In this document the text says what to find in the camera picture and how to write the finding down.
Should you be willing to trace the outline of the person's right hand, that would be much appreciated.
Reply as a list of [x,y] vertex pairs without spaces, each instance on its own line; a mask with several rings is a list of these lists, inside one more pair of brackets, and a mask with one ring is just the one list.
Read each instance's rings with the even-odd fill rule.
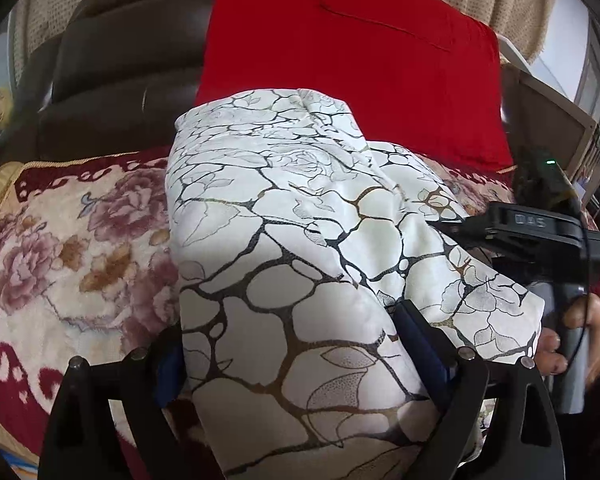
[[[591,388],[600,378],[600,297],[589,294],[577,299],[562,318],[567,328],[588,329],[588,374],[586,388]],[[543,328],[535,353],[535,364],[543,376],[565,373],[568,361],[557,353],[560,338],[554,330]]]

